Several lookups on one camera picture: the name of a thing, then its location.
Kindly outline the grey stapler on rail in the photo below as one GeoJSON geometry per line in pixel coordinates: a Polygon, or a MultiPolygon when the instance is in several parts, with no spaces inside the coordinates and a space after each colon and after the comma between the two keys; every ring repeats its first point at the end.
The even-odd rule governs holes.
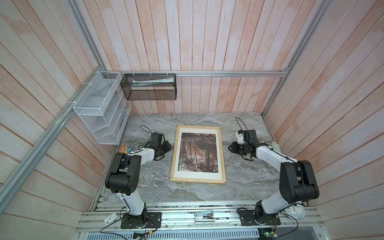
{"type": "Polygon", "coordinates": [[[195,222],[214,222],[214,211],[213,210],[205,210],[194,213],[195,222]]]}

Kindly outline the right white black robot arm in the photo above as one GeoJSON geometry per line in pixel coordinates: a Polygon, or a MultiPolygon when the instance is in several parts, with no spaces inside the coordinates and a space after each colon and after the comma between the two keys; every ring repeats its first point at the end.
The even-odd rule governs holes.
{"type": "Polygon", "coordinates": [[[298,202],[319,197],[319,187],[310,162],[282,154],[276,143],[269,145],[259,142],[255,130],[239,130],[236,137],[237,141],[228,147],[231,153],[248,161],[253,161],[254,158],[262,160],[280,173],[279,190],[269,198],[258,201],[255,206],[256,223],[268,224],[278,212],[298,202]]]}

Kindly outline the paper inside black basket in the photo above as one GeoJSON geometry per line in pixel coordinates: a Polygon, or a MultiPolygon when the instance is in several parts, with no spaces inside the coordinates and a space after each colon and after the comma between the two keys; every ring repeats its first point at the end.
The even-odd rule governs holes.
{"type": "Polygon", "coordinates": [[[150,80],[132,80],[133,87],[145,87],[145,86],[172,86],[175,82],[174,77],[169,78],[160,78],[160,79],[150,79],[150,80]]]}

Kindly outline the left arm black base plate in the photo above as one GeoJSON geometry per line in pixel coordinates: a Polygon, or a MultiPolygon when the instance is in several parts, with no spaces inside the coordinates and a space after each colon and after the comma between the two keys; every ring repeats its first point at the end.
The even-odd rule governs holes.
{"type": "Polygon", "coordinates": [[[126,213],[123,215],[122,218],[121,229],[141,229],[145,227],[158,229],[161,227],[161,222],[161,212],[143,212],[139,216],[134,216],[126,213]]]}

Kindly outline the autumn forest photo print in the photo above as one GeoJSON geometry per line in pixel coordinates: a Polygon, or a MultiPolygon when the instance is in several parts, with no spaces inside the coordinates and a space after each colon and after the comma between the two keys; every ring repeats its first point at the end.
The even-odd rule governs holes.
{"type": "Polygon", "coordinates": [[[182,133],[178,171],[218,173],[216,135],[182,133]]]}

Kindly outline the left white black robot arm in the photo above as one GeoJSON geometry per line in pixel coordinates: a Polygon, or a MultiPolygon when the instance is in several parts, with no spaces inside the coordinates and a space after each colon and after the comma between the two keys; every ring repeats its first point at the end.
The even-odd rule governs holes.
{"type": "Polygon", "coordinates": [[[147,217],[146,204],[137,191],[141,165],[163,159],[171,149],[172,146],[164,135],[155,132],[140,150],[115,154],[105,179],[105,187],[118,195],[125,204],[129,217],[142,221],[147,217]]]}

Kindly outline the white round clock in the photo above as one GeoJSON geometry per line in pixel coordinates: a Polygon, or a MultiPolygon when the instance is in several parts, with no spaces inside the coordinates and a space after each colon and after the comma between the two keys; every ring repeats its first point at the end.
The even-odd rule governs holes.
{"type": "Polygon", "coordinates": [[[302,204],[291,205],[290,207],[284,209],[284,213],[295,218],[296,220],[301,220],[306,216],[306,211],[302,204]]]}

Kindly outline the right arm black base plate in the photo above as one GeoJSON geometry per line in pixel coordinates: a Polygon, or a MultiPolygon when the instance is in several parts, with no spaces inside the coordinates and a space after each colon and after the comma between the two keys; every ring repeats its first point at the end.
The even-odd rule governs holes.
{"type": "Polygon", "coordinates": [[[263,211],[248,210],[246,208],[237,209],[242,226],[279,226],[281,220],[278,215],[268,215],[263,211]]]}

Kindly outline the pack of coloured highlighters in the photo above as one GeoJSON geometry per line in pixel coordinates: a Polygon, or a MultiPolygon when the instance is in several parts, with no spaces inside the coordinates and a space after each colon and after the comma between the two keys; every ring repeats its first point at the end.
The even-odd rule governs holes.
{"type": "Polygon", "coordinates": [[[134,145],[129,144],[129,143],[122,144],[121,153],[123,153],[123,154],[130,154],[133,151],[134,151],[134,145]]]}

